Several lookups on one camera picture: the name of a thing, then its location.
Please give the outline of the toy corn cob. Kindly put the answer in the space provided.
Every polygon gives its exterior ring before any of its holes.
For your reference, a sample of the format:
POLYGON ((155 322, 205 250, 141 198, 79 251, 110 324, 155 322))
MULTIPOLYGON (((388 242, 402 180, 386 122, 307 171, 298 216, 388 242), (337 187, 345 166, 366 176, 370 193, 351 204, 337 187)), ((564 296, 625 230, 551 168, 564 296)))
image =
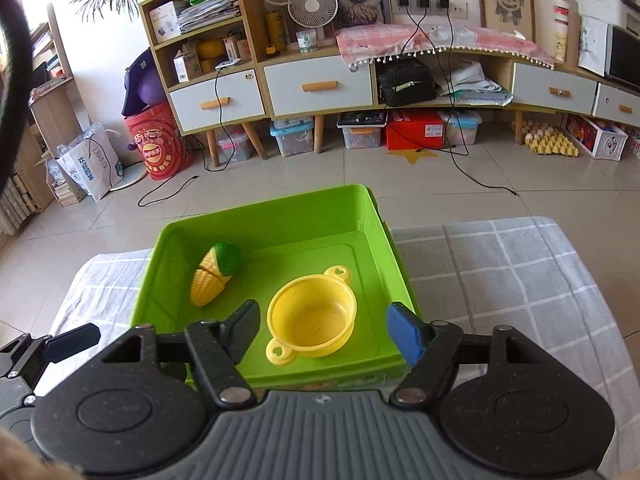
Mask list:
POLYGON ((228 281, 242 266, 240 248, 229 242, 219 242, 209 248, 194 271, 190 286, 190 301, 194 307, 205 307, 219 296, 228 281))

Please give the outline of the yellow toy pot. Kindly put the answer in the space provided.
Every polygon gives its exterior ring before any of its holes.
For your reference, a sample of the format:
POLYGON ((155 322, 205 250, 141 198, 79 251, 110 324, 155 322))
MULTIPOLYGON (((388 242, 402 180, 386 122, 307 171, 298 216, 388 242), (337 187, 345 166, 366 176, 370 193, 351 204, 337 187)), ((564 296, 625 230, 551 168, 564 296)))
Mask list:
POLYGON ((317 359, 340 350, 352 336, 358 312, 351 281, 349 268, 331 266, 281 287, 266 314, 267 359, 285 366, 299 356, 317 359))

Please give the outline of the grey checked table cloth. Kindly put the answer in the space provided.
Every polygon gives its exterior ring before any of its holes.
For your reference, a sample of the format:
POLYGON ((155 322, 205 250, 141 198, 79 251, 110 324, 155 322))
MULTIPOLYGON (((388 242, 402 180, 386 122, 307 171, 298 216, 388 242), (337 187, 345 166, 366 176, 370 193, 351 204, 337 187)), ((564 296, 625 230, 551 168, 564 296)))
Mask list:
MULTIPOLYGON (((512 325, 597 390, 616 429, 600 471, 639 474, 639 383, 611 310, 578 253, 550 218, 392 229, 423 318, 467 333, 512 325)), ((47 367, 44 396, 129 326, 152 249, 99 254, 75 275, 49 333, 100 328, 93 348, 47 367)))

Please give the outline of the green plastic bin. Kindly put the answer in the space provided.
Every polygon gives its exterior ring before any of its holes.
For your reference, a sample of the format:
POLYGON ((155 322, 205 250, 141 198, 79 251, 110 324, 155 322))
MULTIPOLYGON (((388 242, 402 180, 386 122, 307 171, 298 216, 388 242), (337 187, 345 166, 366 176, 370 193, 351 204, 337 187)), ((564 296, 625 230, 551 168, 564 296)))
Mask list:
POLYGON ((256 390, 310 387, 350 389, 390 382, 406 363, 386 330, 386 310, 414 306, 393 239, 372 192, 351 184, 202 214, 160 232, 144 274, 131 322, 159 333, 180 332, 201 320, 223 320, 254 299, 266 310, 277 291, 304 275, 342 264, 352 272, 358 312, 343 348, 330 356, 275 366, 266 357, 266 324, 238 366, 256 390), (205 307, 189 298, 196 267, 218 242, 239 247, 242 266, 205 307))

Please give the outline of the yellow star floor sticker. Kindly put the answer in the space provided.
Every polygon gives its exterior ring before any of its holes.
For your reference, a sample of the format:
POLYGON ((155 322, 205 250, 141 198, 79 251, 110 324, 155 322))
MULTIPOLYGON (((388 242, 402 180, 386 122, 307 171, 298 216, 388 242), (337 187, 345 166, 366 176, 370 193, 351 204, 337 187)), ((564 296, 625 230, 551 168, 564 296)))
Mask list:
POLYGON ((422 158, 437 158, 438 154, 431 150, 388 150, 387 154, 404 158, 409 165, 415 165, 422 158))

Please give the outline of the red snack bucket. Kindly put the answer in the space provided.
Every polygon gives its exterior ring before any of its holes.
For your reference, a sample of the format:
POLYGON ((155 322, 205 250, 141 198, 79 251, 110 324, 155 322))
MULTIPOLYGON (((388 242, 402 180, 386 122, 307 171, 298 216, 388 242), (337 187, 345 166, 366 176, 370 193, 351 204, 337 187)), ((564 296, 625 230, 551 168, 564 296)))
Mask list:
POLYGON ((192 164, 192 151, 167 102, 148 106, 141 113, 126 117, 125 125, 153 180, 168 180, 192 164))

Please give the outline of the white paper shopping bag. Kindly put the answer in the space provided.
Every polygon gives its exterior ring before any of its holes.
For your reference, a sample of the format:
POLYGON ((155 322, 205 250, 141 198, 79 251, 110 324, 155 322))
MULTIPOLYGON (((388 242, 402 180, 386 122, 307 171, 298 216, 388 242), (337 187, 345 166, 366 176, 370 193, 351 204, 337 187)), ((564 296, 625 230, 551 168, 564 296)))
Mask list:
POLYGON ((124 168, 107 129, 95 122, 67 144, 56 148, 56 161, 93 200, 99 202, 122 180, 124 168))

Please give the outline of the red cardboard box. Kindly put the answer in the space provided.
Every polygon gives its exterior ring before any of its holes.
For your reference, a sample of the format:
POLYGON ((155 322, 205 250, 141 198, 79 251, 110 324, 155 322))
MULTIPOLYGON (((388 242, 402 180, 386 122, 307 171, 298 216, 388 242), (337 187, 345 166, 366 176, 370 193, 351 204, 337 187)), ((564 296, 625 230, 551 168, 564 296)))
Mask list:
POLYGON ((428 108, 391 110, 385 135, 390 151, 438 150, 444 146, 444 121, 436 110, 428 108))

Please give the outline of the blue lid storage box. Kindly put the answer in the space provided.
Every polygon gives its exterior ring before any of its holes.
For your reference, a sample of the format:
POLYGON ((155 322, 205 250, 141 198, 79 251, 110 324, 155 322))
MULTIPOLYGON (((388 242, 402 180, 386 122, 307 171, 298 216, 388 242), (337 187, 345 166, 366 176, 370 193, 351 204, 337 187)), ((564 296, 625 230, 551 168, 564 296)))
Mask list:
POLYGON ((314 150, 314 120, 311 117, 270 122, 269 132, 276 140, 282 157, 314 150))

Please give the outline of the clear storage box black lid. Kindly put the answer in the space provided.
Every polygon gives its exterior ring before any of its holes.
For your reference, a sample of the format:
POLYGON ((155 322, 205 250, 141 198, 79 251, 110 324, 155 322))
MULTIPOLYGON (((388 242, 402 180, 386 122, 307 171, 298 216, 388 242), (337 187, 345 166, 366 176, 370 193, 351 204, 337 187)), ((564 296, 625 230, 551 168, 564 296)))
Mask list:
POLYGON ((387 114, 384 110, 357 110, 338 116, 336 126, 343 133, 345 148, 379 148, 386 126, 387 114))

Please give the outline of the yellow egg tray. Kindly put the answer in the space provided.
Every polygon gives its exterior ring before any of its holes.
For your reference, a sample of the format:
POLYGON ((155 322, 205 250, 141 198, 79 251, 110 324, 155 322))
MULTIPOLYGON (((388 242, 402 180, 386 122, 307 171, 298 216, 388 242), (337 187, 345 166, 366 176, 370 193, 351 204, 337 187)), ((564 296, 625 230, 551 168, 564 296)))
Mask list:
POLYGON ((524 144, 536 155, 561 155, 575 158, 579 156, 579 148, 560 128, 548 122, 532 122, 523 124, 524 144))

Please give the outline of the wooden side desk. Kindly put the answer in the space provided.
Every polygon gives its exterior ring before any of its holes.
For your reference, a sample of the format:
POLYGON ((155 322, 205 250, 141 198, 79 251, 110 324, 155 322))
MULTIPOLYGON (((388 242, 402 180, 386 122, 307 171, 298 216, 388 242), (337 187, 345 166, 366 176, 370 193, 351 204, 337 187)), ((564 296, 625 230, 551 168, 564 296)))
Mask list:
POLYGON ((80 203, 86 193, 56 166, 58 149, 81 134, 84 102, 70 68, 53 6, 31 33, 32 91, 25 130, 6 189, 1 193, 1 233, 12 236, 50 203, 80 203))

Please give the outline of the black bag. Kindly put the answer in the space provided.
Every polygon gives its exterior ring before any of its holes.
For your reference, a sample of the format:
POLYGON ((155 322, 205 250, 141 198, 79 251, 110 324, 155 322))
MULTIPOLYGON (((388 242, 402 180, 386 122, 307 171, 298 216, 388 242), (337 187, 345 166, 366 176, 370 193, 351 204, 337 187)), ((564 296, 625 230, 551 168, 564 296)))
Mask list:
POLYGON ((389 107, 402 107, 436 99, 430 69, 415 58, 401 58, 376 66, 378 98, 389 107))

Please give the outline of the white colourful toy box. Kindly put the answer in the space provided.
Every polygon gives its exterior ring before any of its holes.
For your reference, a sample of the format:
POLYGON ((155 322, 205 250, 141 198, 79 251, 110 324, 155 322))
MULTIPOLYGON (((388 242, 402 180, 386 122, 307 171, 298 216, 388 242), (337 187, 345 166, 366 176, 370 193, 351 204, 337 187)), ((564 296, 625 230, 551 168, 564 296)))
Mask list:
POLYGON ((612 122, 569 114, 566 128, 593 158, 612 162, 622 159, 628 136, 612 122))

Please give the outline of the long wooden tv cabinet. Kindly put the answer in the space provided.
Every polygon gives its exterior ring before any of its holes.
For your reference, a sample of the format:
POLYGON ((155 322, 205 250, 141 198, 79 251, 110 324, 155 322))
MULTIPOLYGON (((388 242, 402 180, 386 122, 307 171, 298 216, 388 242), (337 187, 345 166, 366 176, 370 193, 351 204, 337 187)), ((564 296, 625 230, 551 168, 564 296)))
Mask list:
MULTIPOLYGON (((464 50, 440 47, 412 56, 442 78, 447 93, 442 98, 416 102, 419 108, 488 108, 487 101, 471 103, 454 94, 454 63, 477 61, 484 75, 510 92, 513 100, 501 107, 514 114, 515 142, 524 142, 527 113, 560 114, 565 124, 570 114, 584 115, 637 127, 639 91, 607 80, 581 68, 562 64, 549 68, 506 52, 464 50)), ((323 148, 326 116, 351 110, 387 108, 380 100, 378 69, 395 68, 396 58, 374 58, 350 66, 336 47, 311 52, 285 52, 255 65, 262 102, 273 120, 309 116, 314 132, 314 151, 323 148)))

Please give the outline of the pink checked cloth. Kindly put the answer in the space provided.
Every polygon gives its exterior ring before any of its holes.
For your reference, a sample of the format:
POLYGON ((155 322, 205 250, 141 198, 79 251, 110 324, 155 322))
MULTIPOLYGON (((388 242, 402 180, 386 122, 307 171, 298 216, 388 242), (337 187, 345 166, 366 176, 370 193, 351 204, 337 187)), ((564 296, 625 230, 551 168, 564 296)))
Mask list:
POLYGON ((505 55, 554 69, 551 56, 530 40, 500 30, 462 25, 377 24, 341 29, 336 35, 340 55, 349 66, 397 60, 406 55, 444 53, 505 55))

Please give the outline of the wooden shelf cabinet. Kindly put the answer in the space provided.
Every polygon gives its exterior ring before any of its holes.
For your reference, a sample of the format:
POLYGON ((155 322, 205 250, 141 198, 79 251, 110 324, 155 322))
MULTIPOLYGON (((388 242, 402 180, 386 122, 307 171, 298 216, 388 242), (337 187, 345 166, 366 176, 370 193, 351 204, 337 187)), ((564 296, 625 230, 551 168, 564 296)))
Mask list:
POLYGON ((144 0, 139 4, 160 82, 183 136, 239 126, 262 159, 255 122, 268 115, 258 63, 268 34, 262 0, 144 0))

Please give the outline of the small white desk fan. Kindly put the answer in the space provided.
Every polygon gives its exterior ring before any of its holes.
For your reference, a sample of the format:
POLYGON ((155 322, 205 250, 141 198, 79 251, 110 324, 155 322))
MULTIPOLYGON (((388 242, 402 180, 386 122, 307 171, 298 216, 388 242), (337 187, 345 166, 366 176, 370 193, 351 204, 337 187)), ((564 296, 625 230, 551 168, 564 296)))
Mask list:
POLYGON ((337 14, 337 0, 288 0, 288 14, 297 25, 297 45, 300 52, 311 52, 326 39, 324 29, 337 14))

